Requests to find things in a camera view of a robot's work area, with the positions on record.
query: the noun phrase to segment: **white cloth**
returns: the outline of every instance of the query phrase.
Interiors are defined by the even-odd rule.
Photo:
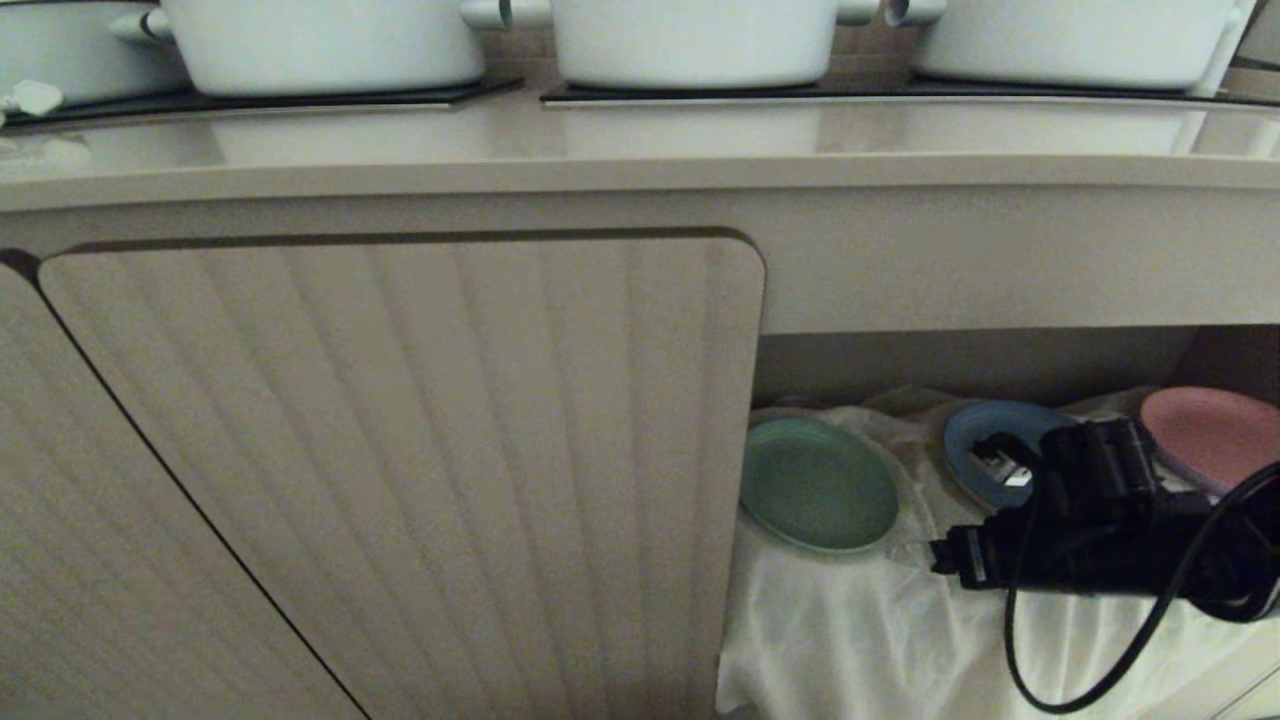
[[[1140,395],[1068,410],[1112,415]],[[925,397],[931,404],[947,400]],[[911,402],[893,396],[882,406],[910,409]],[[980,511],[942,475],[936,429],[948,411],[941,405],[899,419],[865,407],[787,410],[883,447],[900,473],[901,512],[882,543],[840,559],[791,548],[740,514],[717,710],[754,705],[764,720],[1044,717],[1009,678],[1001,634],[1005,593],[965,591],[928,571],[929,539],[954,524],[982,521]],[[1074,698],[1111,667],[1151,605],[1146,598],[1021,593],[1015,638],[1023,676],[1043,700]],[[1133,717],[1256,628],[1175,602],[1125,679],[1075,717]]]

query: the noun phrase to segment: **countertop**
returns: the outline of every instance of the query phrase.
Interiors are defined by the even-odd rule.
[[[264,197],[1076,184],[1280,190],[1280,110],[916,97],[216,113],[0,132],[0,213]]]

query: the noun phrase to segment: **pink plate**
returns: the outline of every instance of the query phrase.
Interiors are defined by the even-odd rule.
[[[1213,495],[1280,461],[1280,409],[1206,387],[1175,387],[1142,404],[1142,423],[1171,470]]]

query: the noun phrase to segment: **ribbed cabinet door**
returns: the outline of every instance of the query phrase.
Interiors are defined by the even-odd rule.
[[[0,715],[17,707],[360,716],[0,265]]]
[[[749,245],[206,247],[41,277],[372,716],[710,716]]]

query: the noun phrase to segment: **green plate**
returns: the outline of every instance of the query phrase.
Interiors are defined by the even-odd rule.
[[[897,519],[897,487],[881,456],[817,420],[773,420],[748,434],[741,498],[774,534],[819,552],[867,547]]]

